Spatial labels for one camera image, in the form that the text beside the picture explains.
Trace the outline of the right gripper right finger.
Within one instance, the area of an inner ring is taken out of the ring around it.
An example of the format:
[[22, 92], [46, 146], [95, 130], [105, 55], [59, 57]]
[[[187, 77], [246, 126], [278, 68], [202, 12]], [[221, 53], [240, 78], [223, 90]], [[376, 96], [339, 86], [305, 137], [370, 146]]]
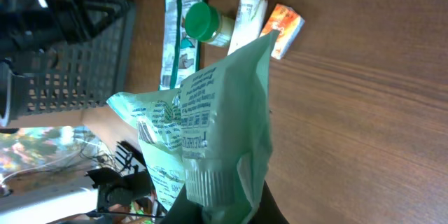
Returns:
[[249, 224], [289, 224], [269, 189], [267, 182], [264, 182], [262, 198], [256, 214], [248, 222]]

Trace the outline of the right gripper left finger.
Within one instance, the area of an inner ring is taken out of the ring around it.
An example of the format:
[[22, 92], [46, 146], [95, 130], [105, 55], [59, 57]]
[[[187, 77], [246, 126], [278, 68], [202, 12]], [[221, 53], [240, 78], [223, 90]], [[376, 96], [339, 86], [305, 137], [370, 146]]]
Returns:
[[203, 224], [202, 207], [191, 202], [186, 196], [186, 186], [184, 185], [178, 197], [168, 210], [167, 214], [161, 218], [158, 224]]

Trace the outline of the mint green wipes packet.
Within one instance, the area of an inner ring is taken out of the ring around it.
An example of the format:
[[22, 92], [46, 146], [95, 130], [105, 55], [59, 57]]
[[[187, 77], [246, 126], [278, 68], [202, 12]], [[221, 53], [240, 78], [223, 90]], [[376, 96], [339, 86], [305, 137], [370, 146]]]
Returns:
[[269, 65], [277, 36], [257, 38], [178, 88], [108, 99], [136, 129], [166, 209], [185, 192], [206, 223], [248, 223], [255, 216], [272, 154]]

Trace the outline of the teal white wipes pack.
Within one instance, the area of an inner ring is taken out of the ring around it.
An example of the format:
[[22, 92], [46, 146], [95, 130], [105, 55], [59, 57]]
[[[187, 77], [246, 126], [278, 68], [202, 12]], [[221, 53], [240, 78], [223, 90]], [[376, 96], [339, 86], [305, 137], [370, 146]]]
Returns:
[[160, 90], [179, 88], [181, 81], [198, 71], [200, 42], [186, 33], [190, 7], [204, 0], [164, 0], [164, 39]]

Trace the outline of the green lid jar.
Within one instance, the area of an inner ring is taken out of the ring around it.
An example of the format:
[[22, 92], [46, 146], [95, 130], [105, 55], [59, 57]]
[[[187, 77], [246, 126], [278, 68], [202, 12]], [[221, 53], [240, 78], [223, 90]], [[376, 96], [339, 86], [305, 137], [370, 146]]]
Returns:
[[195, 3], [185, 16], [189, 37], [212, 46], [229, 46], [235, 21], [204, 2]]

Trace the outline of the white tube brown cap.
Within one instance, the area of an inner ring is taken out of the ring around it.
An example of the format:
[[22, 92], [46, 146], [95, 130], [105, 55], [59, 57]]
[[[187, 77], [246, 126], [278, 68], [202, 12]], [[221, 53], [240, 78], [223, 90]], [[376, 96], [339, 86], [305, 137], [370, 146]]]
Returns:
[[240, 0], [228, 55], [257, 39], [262, 31], [268, 0]]

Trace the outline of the small orange carton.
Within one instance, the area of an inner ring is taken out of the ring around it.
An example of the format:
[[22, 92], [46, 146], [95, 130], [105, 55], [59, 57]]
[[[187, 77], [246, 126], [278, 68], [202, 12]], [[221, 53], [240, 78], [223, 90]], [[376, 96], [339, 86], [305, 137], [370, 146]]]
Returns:
[[289, 49], [305, 20], [296, 13], [291, 7], [277, 3], [272, 11], [267, 23], [263, 27], [260, 36], [270, 33], [272, 30], [279, 31], [279, 35], [274, 45], [271, 56], [281, 60]]

